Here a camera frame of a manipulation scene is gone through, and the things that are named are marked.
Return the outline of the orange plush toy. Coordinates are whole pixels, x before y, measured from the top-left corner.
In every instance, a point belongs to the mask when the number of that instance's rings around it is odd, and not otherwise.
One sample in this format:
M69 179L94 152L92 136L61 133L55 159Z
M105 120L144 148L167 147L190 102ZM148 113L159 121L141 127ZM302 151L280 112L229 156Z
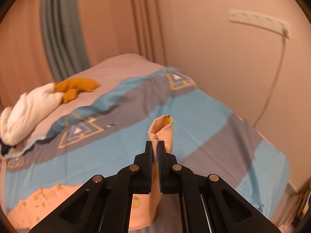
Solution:
M101 85L90 78L68 78L60 83L55 83L54 88L58 93L63 93L62 103L67 104L75 100L79 93L93 92Z

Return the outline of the pink cartoon print garment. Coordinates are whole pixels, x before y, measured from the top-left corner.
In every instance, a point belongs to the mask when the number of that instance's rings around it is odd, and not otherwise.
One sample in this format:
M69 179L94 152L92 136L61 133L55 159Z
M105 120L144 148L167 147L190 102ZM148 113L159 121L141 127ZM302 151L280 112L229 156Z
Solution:
M155 119L148 130L148 138L152 142L152 189L148 195L134 195L132 198L129 230L138 230L150 226L156 215L156 208L162 198L159 187L158 160L156 146L164 141L166 152L172 152L173 124L170 115ZM59 183L51 188L40 188L28 198L20 201L7 217L15 229L31 229L65 199L69 198L81 185L67 186Z

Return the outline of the grey blue curtain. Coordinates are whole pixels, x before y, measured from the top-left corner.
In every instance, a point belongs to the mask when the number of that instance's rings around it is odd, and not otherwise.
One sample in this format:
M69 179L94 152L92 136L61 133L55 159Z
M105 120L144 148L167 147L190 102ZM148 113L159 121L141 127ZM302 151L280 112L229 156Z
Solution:
M61 82L90 68L78 0L41 0L41 32L54 81Z

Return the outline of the dark navy garment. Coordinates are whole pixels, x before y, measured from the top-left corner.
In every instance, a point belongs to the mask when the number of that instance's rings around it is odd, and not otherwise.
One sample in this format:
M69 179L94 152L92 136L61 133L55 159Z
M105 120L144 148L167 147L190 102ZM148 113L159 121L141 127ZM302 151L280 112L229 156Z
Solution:
M15 146L4 144L2 141L0 142L0 144L1 144L1 155L2 156L5 156L6 154L10 152L12 148L15 148Z

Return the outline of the blue grey patterned duvet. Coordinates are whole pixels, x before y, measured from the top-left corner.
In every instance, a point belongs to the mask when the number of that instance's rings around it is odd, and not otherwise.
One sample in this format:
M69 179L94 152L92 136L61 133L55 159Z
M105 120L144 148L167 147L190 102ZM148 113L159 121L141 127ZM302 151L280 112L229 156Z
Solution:
M115 175L148 140L163 140L195 174L217 174L266 217L289 179L284 153L227 106L172 67L134 54L78 74L99 87L59 106L2 160L1 205L19 232L34 225L94 175Z

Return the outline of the white fluffy blanket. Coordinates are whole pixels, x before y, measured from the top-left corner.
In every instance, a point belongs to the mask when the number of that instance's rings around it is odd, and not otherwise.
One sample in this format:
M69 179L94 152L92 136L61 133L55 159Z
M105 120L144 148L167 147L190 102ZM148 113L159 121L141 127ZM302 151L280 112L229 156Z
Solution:
M25 139L35 127L62 102L63 93L55 91L50 83L20 95L14 107L7 107L1 114L1 140L15 146Z

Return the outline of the white wall power strip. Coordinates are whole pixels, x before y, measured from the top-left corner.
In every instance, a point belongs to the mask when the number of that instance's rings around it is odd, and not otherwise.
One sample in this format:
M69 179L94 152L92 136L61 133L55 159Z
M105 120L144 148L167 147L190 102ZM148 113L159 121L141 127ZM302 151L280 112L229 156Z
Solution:
M261 28L290 39L290 24L280 19L242 10L229 10L228 15L232 23Z

